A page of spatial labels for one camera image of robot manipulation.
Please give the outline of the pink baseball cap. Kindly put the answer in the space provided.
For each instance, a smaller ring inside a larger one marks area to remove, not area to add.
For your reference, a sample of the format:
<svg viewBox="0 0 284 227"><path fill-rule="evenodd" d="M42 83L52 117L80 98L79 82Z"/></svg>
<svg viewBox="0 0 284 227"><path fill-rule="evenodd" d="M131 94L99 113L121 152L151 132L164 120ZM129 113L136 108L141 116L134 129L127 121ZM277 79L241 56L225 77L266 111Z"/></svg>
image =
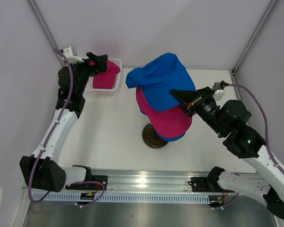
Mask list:
<svg viewBox="0 0 284 227"><path fill-rule="evenodd" d="M163 137L180 136L186 133L192 125L192 118L187 117L179 106L162 112L154 110L140 87L136 88L136 101L140 112L148 117L155 131Z"/></svg>

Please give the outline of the blue baseball cap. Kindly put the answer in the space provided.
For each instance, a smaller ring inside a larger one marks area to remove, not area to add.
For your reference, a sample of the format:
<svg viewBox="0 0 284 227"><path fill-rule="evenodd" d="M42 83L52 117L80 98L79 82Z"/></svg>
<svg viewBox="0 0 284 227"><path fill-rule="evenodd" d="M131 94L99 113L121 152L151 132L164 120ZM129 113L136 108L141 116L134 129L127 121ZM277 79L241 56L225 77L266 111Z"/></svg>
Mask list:
<svg viewBox="0 0 284 227"><path fill-rule="evenodd" d="M155 133L158 135L159 138L161 138L162 140L164 141L167 141L167 142L173 142L173 141L176 141L176 140L179 140L181 139L182 137L184 137L185 133L180 135L180 136L177 136L177 137L173 137L173 138L166 138L166 137L163 137L161 136L160 134L158 134L156 131Z"/></svg>

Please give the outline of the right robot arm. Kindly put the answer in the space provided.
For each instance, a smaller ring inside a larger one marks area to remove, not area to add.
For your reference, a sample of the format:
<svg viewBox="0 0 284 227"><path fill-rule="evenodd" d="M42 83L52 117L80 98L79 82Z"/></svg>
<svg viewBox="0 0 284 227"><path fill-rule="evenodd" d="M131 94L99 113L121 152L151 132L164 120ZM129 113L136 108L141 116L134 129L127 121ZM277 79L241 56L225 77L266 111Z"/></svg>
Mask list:
<svg viewBox="0 0 284 227"><path fill-rule="evenodd" d="M206 177L207 190L242 193L264 204L273 215L284 220L284 165L269 151L268 140L246 124L251 113L245 105L239 100L228 100L218 106L214 99L216 91L205 87L196 91L173 89L170 93L188 117L196 114L201 117L219 138L224 139L226 149L251 165L266 183L215 166Z"/></svg>

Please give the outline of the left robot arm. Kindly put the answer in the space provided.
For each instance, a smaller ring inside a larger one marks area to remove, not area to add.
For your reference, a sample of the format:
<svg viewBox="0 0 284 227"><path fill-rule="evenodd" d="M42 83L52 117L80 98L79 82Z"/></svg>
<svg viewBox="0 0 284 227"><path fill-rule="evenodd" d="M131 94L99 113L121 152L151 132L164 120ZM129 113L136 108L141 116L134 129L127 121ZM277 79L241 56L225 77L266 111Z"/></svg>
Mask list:
<svg viewBox="0 0 284 227"><path fill-rule="evenodd" d="M93 184L89 169L84 166L62 168L58 165L61 150L85 104L83 93L91 77L106 72L108 56L86 54L85 59L56 50L66 63L58 75L58 100L53 120L44 138L32 155L23 156L20 168L30 190L60 192L65 186L76 183L82 189Z"/></svg>

